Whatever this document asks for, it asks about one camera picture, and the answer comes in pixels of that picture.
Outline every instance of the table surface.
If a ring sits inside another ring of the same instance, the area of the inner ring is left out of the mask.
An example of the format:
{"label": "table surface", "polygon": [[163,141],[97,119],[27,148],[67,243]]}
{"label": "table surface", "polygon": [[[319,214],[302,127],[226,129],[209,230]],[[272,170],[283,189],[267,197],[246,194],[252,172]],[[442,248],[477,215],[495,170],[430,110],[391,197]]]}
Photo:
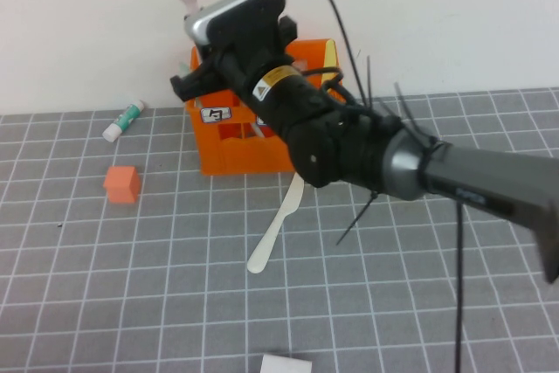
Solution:
{"label": "table surface", "polygon": [[[559,157],[559,88],[414,96],[444,139]],[[395,109],[394,99],[387,99]],[[259,371],[263,353],[317,373],[452,371],[455,214],[446,199],[306,186],[262,274],[247,257],[290,174],[198,172],[181,108],[0,120],[0,372]],[[108,166],[134,165],[137,205],[107,202]],[[559,286],[529,232],[466,213],[463,371],[559,371]]]}

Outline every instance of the white wall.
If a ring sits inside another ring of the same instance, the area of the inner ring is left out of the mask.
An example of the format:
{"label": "white wall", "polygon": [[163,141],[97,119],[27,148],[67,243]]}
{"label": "white wall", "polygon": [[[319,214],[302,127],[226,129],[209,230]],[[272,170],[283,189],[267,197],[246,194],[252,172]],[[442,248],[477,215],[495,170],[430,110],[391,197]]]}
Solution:
{"label": "white wall", "polygon": [[[339,39],[325,0],[288,2],[302,37]],[[559,0],[337,2],[377,94],[559,85]],[[180,105],[182,17],[177,0],[0,0],[0,114]]]}

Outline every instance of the yellow warning label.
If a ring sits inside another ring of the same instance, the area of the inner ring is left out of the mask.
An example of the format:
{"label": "yellow warning label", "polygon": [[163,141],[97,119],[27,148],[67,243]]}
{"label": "yellow warning label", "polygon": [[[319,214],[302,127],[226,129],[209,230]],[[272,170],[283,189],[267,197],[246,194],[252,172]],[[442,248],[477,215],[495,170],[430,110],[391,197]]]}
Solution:
{"label": "yellow warning label", "polygon": [[294,76],[295,74],[300,73],[291,66],[276,67],[259,80],[254,89],[252,89],[252,94],[256,96],[258,100],[264,100],[276,83],[285,79],[287,76]]}
{"label": "yellow warning label", "polygon": [[272,69],[262,78],[262,80],[270,86],[274,86],[280,80],[285,79],[287,76],[300,74],[297,69],[291,66],[280,66]]}

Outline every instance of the orange bottle crate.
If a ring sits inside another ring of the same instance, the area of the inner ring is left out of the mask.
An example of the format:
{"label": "orange bottle crate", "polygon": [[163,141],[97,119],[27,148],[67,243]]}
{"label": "orange bottle crate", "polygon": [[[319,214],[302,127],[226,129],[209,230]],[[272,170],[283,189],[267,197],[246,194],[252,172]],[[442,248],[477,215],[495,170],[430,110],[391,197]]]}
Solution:
{"label": "orange bottle crate", "polygon": [[[287,53],[306,69],[338,66],[335,42],[332,39],[296,40],[287,47]],[[199,66],[196,49],[192,49],[190,67]],[[319,87],[333,75],[315,75],[308,80]],[[211,120],[211,111],[223,119]],[[204,175],[232,175],[269,172],[293,172],[286,144],[270,128],[259,126],[264,134],[257,137],[251,124],[256,115],[232,91],[226,90],[189,100],[186,110],[190,114],[196,136],[202,173]]]}

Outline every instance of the white glue stick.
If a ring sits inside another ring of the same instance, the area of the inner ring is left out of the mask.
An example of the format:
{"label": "white glue stick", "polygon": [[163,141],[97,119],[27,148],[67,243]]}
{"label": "white glue stick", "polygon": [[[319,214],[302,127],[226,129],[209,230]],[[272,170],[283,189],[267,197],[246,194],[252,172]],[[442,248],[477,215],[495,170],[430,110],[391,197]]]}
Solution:
{"label": "white glue stick", "polygon": [[132,102],[128,108],[114,120],[103,132],[103,137],[109,142],[114,142],[130,126],[134,119],[138,118],[144,105],[140,100]]}

